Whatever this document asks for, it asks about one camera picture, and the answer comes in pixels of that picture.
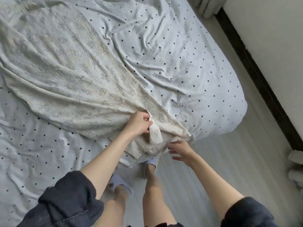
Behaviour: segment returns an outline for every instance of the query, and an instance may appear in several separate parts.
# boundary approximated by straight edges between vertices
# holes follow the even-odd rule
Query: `wooden floor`
[[[216,19],[203,23],[238,74],[248,111],[233,132],[206,138],[192,146],[233,187],[262,202],[280,226],[299,226],[303,195],[287,177],[291,148]],[[135,190],[127,203],[124,224],[143,226],[142,196],[146,181],[142,169],[137,166],[120,174]],[[185,164],[165,154],[160,158],[156,175],[164,185],[165,201],[178,222],[190,227],[220,226],[207,194]]]

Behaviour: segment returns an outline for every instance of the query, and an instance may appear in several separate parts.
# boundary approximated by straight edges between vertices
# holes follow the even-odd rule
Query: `mattress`
[[[247,103],[237,75],[187,0],[63,1],[82,12],[193,139],[230,132],[241,122]],[[0,168],[5,172],[0,175],[0,225],[17,225],[46,187],[82,168],[109,142],[39,118],[0,76]],[[124,154],[118,167],[147,158]]]

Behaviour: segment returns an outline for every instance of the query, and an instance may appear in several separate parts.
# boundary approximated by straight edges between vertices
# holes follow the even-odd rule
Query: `leg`
[[[114,199],[105,203],[103,214],[96,221],[95,227],[122,227],[128,197],[129,194],[122,185],[116,186]]]
[[[147,183],[143,196],[143,219],[144,226],[155,227],[161,223],[176,224],[176,220],[164,202],[161,184],[155,176],[156,167],[146,165]]]

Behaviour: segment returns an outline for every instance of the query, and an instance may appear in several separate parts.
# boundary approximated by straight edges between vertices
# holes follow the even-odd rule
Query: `person's left hand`
[[[129,118],[129,121],[123,131],[133,137],[136,137],[137,135],[141,135],[143,133],[149,133],[148,128],[152,124],[153,121],[149,121],[148,113],[136,111]]]

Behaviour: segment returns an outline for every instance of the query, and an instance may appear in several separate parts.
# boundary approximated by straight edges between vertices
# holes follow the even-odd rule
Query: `bed sheet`
[[[64,1],[85,15],[194,138],[226,133],[240,123],[247,104],[237,76],[187,0]],[[16,226],[46,187],[80,169],[110,141],[53,126],[29,111],[1,76],[0,87],[0,225]],[[120,166],[146,158],[124,154]]]

